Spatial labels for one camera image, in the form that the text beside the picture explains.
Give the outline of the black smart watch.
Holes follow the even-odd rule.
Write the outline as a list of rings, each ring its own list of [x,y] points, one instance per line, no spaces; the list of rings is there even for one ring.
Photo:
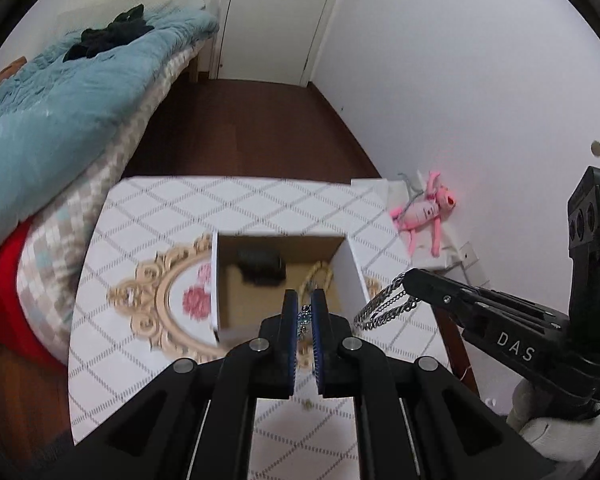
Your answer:
[[[280,253],[271,248],[239,248],[236,266],[242,279],[256,286],[278,286],[286,281],[286,263]]]

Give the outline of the white cardboard box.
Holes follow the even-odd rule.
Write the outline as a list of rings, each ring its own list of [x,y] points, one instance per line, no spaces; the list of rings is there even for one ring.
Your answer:
[[[212,327],[221,347],[257,336],[262,320],[282,310],[287,290],[304,306],[316,288],[324,290],[329,310],[348,321],[370,300],[347,235],[212,236]]]

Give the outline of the pink panther plush toy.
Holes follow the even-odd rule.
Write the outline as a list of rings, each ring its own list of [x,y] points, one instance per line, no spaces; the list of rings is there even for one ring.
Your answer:
[[[399,232],[407,232],[410,242],[408,253],[412,256],[416,249],[416,232],[431,224],[431,255],[434,258],[441,252],[441,223],[457,205],[454,194],[440,182],[440,172],[430,171],[426,188],[405,206],[389,211],[391,220]]]

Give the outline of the patterned white tablecloth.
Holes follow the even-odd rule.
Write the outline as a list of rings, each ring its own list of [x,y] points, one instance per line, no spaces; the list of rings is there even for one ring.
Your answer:
[[[162,278],[176,278],[174,301],[196,284],[197,238],[227,234],[347,234],[364,278],[388,285],[406,270],[406,249],[371,188],[325,182],[202,178],[133,178],[108,193],[88,246],[73,308],[68,391],[78,444],[182,355],[157,316]],[[210,287],[185,301],[202,313]],[[361,337],[387,356],[413,362],[433,356],[449,368],[428,304]],[[359,479],[353,403],[317,395],[311,360],[296,375],[289,401],[259,400],[248,479]],[[302,408],[310,399],[312,410]]]

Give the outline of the checkered bed sheet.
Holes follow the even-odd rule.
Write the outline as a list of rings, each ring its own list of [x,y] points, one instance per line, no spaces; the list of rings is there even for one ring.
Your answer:
[[[18,262],[16,291],[34,339],[62,365],[68,363],[78,281],[106,196],[172,84],[205,46],[196,40],[164,62],[102,154],[33,218]]]

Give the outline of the red blanket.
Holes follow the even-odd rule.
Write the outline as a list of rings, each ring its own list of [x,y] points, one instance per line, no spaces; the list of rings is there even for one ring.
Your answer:
[[[41,344],[24,316],[16,287],[18,263],[32,219],[20,223],[0,246],[0,344],[46,370],[64,372],[65,364]]]

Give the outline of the white door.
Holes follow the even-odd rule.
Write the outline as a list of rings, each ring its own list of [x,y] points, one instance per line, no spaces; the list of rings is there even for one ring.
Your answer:
[[[226,0],[214,54],[219,79],[303,86],[335,0]]]

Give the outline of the teal blue quilt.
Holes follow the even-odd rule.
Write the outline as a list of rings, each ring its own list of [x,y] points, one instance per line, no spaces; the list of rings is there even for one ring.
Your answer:
[[[71,34],[0,84],[0,245],[105,151],[174,54],[218,29],[200,3],[147,21],[145,35],[94,58],[65,60]]]

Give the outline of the black clothes on bed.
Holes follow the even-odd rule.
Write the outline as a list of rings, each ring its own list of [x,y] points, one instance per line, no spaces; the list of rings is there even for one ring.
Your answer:
[[[126,46],[153,29],[146,23],[144,6],[140,3],[119,14],[105,28],[84,29],[80,41],[71,46],[62,60],[68,62],[80,58],[94,58],[99,53]]]

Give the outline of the brown plush toy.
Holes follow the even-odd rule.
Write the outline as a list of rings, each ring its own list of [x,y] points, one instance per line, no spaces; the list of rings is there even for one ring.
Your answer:
[[[20,56],[15,61],[12,61],[5,68],[0,71],[0,84],[3,80],[8,79],[18,73],[23,66],[27,64],[27,58],[25,56]]]

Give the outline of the white wall power strip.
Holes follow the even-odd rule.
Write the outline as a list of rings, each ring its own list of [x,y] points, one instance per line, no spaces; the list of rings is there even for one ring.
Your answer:
[[[460,248],[460,256],[466,282],[474,287],[490,288],[491,282],[486,276],[486,271],[483,270],[482,263],[469,242]]]

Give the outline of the round wall cap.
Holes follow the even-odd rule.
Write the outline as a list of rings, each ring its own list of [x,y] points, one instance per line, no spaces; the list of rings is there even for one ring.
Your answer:
[[[600,141],[593,141],[591,143],[591,153],[595,157],[600,157]]]

